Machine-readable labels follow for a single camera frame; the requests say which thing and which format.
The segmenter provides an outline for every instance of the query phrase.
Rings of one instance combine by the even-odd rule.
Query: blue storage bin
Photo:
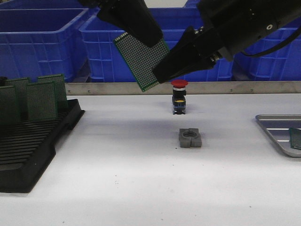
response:
[[[0,4],[0,9],[47,9],[47,8],[84,8],[78,0],[10,0]],[[99,8],[89,9],[90,15]]]
[[[246,52],[255,54],[267,50],[289,37],[300,25],[301,17],[256,42],[247,48]],[[257,58],[239,53],[235,61],[254,81],[300,81],[301,36],[274,53]]]
[[[79,32],[87,19],[88,9],[0,10],[0,76],[72,81],[87,59]]]
[[[186,8],[196,8],[197,4],[200,2],[200,0],[188,0],[184,7]]]
[[[200,28],[203,24],[195,8],[151,8],[150,10],[161,26],[164,39],[170,48],[175,46],[188,26]],[[92,81],[135,81],[113,44],[113,40],[124,31],[95,16],[84,23],[80,31],[87,49]],[[232,62],[221,60],[212,70],[193,72],[181,78],[188,81],[230,81],[232,65]]]

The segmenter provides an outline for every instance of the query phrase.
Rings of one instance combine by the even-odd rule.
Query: black cable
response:
[[[284,40],[283,42],[279,43],[278,45],[265,50],[263,52],[260,53],[256,53],[256,54],[248,54],[245,51],[242,51],[241,53],[244,54],[247,57],[262,57],[264,55],[273,53],[281,48],[283,48],[284,46],[290,44],[292,41],[294,41],[299,35],[301,34],[301,27],[299,27],[291,36],[289,36],[286,40]]]

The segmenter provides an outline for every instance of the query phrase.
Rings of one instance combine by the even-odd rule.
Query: metal tray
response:
[[[257,115],[258,124],[285,154],[301,158],[301,150],[291,148],[289,128],[301,129],[301,115]]]

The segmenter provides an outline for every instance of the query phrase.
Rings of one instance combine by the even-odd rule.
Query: white work surface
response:
[[[86,113],[29,194],[0,194],[1,226],[300,226],[300,159],[258,114],[300,114],[301,95],[78,98]],[[202,148],[179,147],[199,128]]]

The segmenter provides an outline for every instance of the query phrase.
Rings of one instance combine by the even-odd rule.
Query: perforated prototype board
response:
[[[169,53],[169,48],[163,39],[149,48],[126,32],[116,38],[114,43],[142,92],[159,84],[152,70]]]

